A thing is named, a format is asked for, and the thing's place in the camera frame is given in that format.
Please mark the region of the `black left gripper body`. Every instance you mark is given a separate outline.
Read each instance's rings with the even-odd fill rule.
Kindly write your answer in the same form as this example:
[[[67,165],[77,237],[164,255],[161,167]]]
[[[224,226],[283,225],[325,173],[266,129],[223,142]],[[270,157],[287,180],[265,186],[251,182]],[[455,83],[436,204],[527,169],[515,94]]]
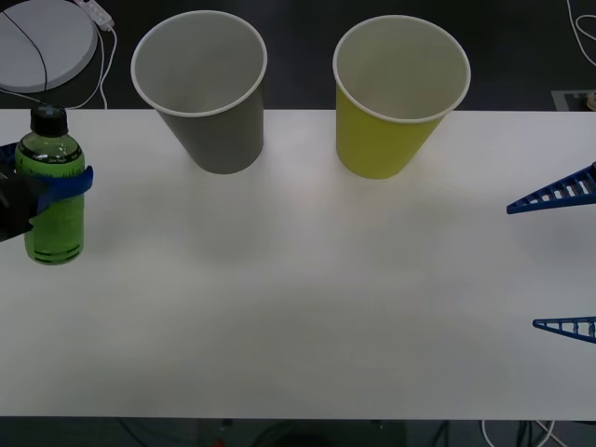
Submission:
[[[30,221],[41,212],[43,184],[24,175],[1,176],[1,241],[29,231]]]

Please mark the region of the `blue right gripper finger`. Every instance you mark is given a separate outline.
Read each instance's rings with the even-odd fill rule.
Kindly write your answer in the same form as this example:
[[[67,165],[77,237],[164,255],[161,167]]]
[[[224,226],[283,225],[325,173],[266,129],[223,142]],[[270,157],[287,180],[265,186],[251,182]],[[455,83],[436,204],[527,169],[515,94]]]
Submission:
[[[533,326],[566,338],[596,343],[595,317],[537,318],[533,320]]]
[[[507,205],[507,214],[595,204],[595,163]]]

